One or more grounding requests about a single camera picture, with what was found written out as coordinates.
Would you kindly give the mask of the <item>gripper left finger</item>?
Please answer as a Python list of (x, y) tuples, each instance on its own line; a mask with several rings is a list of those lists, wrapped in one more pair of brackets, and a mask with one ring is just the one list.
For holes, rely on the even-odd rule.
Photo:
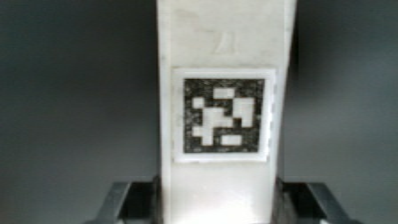
[(116, 182), (87, 224), (162, 224), (160, 178)]

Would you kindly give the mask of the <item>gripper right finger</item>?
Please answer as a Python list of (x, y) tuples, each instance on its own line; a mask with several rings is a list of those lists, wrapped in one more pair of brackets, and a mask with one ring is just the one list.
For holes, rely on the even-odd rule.
[(277, 180), (272, 224), (356, 224), (324, 183)]

